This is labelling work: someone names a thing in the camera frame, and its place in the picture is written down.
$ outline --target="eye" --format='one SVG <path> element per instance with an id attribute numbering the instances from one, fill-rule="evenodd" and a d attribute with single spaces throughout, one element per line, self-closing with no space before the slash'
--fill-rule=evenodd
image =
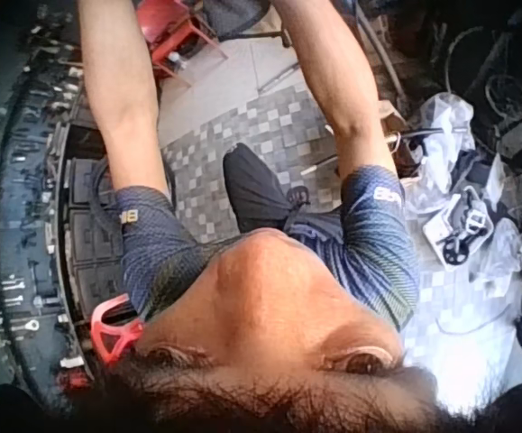
<path id="1" fill-rule="evenodd" d="M 351 355 L 344 367 L 351 374 L 377 374 L 385 370 L 383 362 L 375 355 Z"/>
<path id="2" fill-rule="evenodd" d="M 392 357 L 379 347 L 360 348 L 356 352 L 328 358 L 325 363 L 327 370 L 368 375 L 383 373 L 392 365 Z"/>

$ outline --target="red plastic object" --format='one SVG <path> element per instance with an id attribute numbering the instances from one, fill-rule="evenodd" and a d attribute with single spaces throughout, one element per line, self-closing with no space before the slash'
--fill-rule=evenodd
<path id="1" fill-rule="evenodd" d="M 190 10 L 177 0 L 144 0 L 136 10 L 138 23 L 148 43 L 158 42 L 189 16 Z"/>
<path id="2" fill-rule="evenodd" d="M 105 364 L 111 364 L 117 361 L 123 353 L 123 350 L 138 340 L 142 335 L 143 324 L 139 318 L 121 327 L 113 327 L 102 321 L 107 311 L 123 305 L 128 302 L 128 299 L 127 294 L 120 295 L 98 305 L 92 313 L 90 326 L 92 344 L 100 356 L 100 359 L 102 359 Z M 112 349 L 109 350 L 105 346 L 102 335 L 117 337 Z"/>
<path id="3" fill-rule="evenodd" d="M 136 17 L 144 38 L 150 44 L 152 63 L 189 87 L 191 83 L 165 66 L 164 61 L 190 35 L 198 35 L 206 43 L 220 51 L 225 59 L 228 59 L 218 43 L 195 26 L 195 23 L 206 24 L 197 16 L 192 15 L 190 10 L 179 0 L 144 0 L 138 6 Z"/>

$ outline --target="man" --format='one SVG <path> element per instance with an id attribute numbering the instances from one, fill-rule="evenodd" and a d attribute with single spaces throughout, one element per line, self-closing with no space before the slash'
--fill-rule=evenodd
<path id="1" fill-rule="evenodd" d="M 415 308 L 417 263 L 371 68 L 329 0 L 273 4 L 334 129 L 343 206 L 340 215 L 297 215 L 239 144 L 224 175 L 246 234 L 201 245 L 166 198 L 156 89 L 130 0 L 79 2 L 88 98 L 120 210 L 133 216 L 123 225 L 124 284 L 146 320 L 124 364 L 142 392 L 162 396 L 155 413 L 219 393 L 242 394 L 259 412 L 295 395 L 291 415 L 316 405 L 351 407 L 344 415 L 353 421 L 377 412 L 399 422 L 431 417 L 432 376 L 401 364 L 397 331 Z M 262 212 L 274 213 L 274 224 L 255 217 Z"/>

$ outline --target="black hair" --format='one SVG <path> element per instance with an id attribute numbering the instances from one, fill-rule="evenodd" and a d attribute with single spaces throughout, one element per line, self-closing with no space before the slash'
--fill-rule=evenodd
<path id="1" fill-rule="evenodd" d="M 127 356 L 101 373 L 93 386 L 73 393 L 70 409 L 53 416 L 57 431 L 506 433 L 522 426 L 522 412 L 513 411 L 508 419 L 509 406 L 520 399 L 515 396 L 510 404 L 506 399 L 472 414 L 451 413 L 434 405 L 403 421 L 375 401 L 356 401 L 358 411 L 338 407 L 324 391 L 227 391 L 179 384 L 166 369 L 147 381 L 144 372 L 148 364 L 154 368 L 153 362 L 150 357 Z"/>

